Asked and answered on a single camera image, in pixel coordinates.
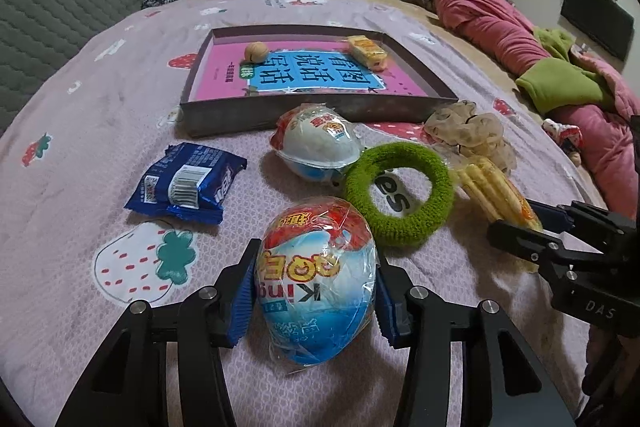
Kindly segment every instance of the metal bolt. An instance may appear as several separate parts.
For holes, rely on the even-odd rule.
[[[409,290],[409,295],[414,299],[426,299],[429,296],[429,290],[424,286],[414,286]]]
[[[482,303],[482,309],[487,313],[494,314],[500,311],[500,306],[498,306],[496,301],[484,301]]]
[[[146,302],[145,301],[135,301],[131,303],[129,306],[129,311],[134,315],[138,315],[146,310]]]
[[[213,288],[213,286],[204,286],[204,288],[200,288],[198,291],[198,297],[205,301],[214,298],[216,295],[218,295],[218,290]]]

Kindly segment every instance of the white strawberry pattern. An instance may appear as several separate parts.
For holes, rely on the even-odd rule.
[[[174,227],[164,221],[147,221],[110,241],[94,258],[94,281],[100,291],[119,306],[143,299],[156,303],[171,290],[171,279],[157,275],[162,238]]]

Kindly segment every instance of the green pillow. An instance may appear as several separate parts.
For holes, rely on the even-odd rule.
[[[574,45],[575,39],[569,32],[560,28],[555,30],[533,28],[533,36],[552,57],[571,61],[569,50]]]
[[[527,92],[542,115],[563,105],[585,103],[615,112],[606,81],[562,58],[543,58],[517,79],[516,85]]]

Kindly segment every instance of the teal leaf pattern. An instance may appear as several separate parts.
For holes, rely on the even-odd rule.
[[[189,275],[186,266],[196,259],[196,251],[191,247],[193,233],[183,230],[176,233],[171,230],[164,234],[164,243],[158,248],[158,259],[161,261],[156,275],[162,280],[169,280],[177,285],[187,282]]]
[[[42,158],[44,152],[49,148],[50,141],[51,137],[48,134],[45,134],[38,140],[38,147],[36,148],[36,158]]]

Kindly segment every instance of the bed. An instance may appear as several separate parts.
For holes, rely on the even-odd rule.
[[[155,233],[191,230],[197,256],[188,280],[156,293],[153,306],[181,301],[236,263],[248,240],[260,237],[292,202],[331,193],[283,169],[270,153],[271,132],[264,131],[198,140],[248,159],[225,200],[220,226],[153,222],[123,209],[167,145],[189,140],[176,106],[207,31],[279,23],[388,33],[460,99],[475,101],[483,112],[511,109],[500,118],[518,156],[512,179],[526,197],[604,206],[588,174],[572,165],[542,131],[540,117],[516,99],[513,80],[417,7],[397,0],[182,0],[133,13],[92,38],[0,138],[0,193],[6,202],[0,209],[5,274],[0,377],[35,427],[54,425],[85,365],[127,305],[99,283],[95,270],[104,252],[133,254],[153,247],[148,242]],[[358,126],[367,146],[399,139],[381,129]],[[420,176],[400,175],[418,199],[426,197]],[[473,306],[484,298],[498,301],[577,412],[588,325],[551,309],[546,283],[489,247],[486,226],[481,212],[457,197],[446,225],[426,244],[385,252],[414,282],[446,300]],[[114,241],[131,250],[115,248]],[[570,238],[566,243],[571,247]],[[460,421],[460,353],[452,351],[450,425]],[[286,376],[271,361],[258,310],[247,336],[222,353],[241,426],[267,425],[274,418],[283,426],[391,425],[407,356],[406,350],[388,347],[372,320],[335,359]],[[168,395],[170,424],[181,425],[175,350],[169,352]]]

